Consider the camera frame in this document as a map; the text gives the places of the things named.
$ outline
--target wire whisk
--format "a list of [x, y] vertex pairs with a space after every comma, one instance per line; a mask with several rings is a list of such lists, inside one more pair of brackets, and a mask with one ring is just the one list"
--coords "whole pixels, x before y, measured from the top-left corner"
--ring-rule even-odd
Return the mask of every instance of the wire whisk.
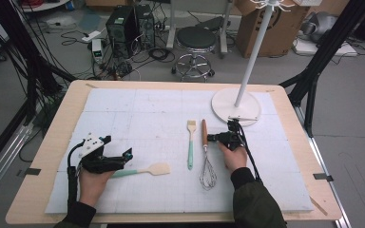
[[205, 161], [203, 162], [203, 167], [200, 175], [200, 182], [206, 191], [212, 189], [216, 185], [216, 173], [213, 170], [212, 164], [207, 158], [207, 130], [206, 121], [202, 120], [202, 142], [203, 150], [205, 152]]
[[205, 190], [210, 190], [216, 185], [216, 173], [213, 170], [212, 164], [207, 158], [207, 152], [205, 152], [205, 161], [200, 175], [200, 182]]

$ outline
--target dark jacket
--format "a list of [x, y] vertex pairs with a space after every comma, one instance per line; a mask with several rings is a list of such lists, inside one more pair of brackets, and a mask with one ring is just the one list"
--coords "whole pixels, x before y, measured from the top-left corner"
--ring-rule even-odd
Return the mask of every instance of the dark jacket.
[[[262, 184], [254, 181], [250, 169], [237, 169], [232, 173], [231, 181], [235, 187], [233, 213], [238, 227], [286, 227], [278, 204]], [[94, 208], [76, 202], [64, 220], [56, 224], [55, 228], [88, 227], [95, 214]]]
[[235, 170], [231, 181], [235, 187], [233, 214], [238, 227], [286, 227], [277, 202], [261, 183], [254, 181], [249, 168]]

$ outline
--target cardboard box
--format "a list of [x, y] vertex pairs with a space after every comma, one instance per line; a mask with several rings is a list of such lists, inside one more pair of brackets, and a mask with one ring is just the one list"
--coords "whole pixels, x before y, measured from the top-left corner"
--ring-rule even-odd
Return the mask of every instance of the cardboard box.
[[131, 6], [133, 0], [86, 0], [88, 7], [116, 7], [118, 5]]
[[[256, 9], [257, 4], [250, 1], [237, 1], [236, 6], [243, 14], [240, 21], [236, 45], [244, 58], [249, 58], [256, 42], [259, 26], [265, 9]], [[291, 0], [285, 5], [294, 5], [289, 11], [275, 8], [268, 29], [263, 38], [258, 56], [280, 56], [288, 53], [298, 35], [300, 26], [310, 7], [301, 7]]]

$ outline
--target white paper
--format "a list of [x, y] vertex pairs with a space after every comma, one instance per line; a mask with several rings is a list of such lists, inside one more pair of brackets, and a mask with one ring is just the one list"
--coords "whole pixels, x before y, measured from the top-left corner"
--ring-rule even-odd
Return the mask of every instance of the white paper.
[[[217, 184], [206, 191], [200, 184], [204, 160], [201, 121], [208, 134], [227, 131], [227, 124], [212, 112], [215, 91], [92, 89], [69, 142], [69, 150], [91, 132], [111, 135], [107, 157], [121, 156], [132, 147], [133, 160], [125, 169], [147, 168], [167, 162], [168, 175], [138, 174], [108, 181], [97, 203], [99, 213], [188, 213], [232, 211], [233, 184], [217, 145], [209, 143], [208, 159], [217, 174]], [[252, 93], [260, 105], [259, 121], [244, 127], [259, 174], [283, 212], [310, 211], [313, 205], [298, 165], [268, 93]], [[187, 121], [195, 120], [194, 167], [187, 168]], [[71, 164], [79, 162], [76, 150]], [[46, 213], [67, 211], [67, 153], [55, 181]]]

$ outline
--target mint green handle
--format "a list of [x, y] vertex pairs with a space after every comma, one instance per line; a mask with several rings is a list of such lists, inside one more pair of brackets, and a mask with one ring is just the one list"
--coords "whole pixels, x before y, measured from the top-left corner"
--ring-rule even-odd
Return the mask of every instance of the mint green handle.
[[192, 141], [189, 142], [189, 149], [188, 149], [188, 169], [191, 170], [194, 162], [193, 158], [194, 153], [194, 144]]
[[137, 173], [138, 173], [137, 169], [120, 169], [120, 170], [117, 170], [117, 172], [115, 172], [111, 176], [111, 178], [120, 178], [120, 177], [137, 174]]

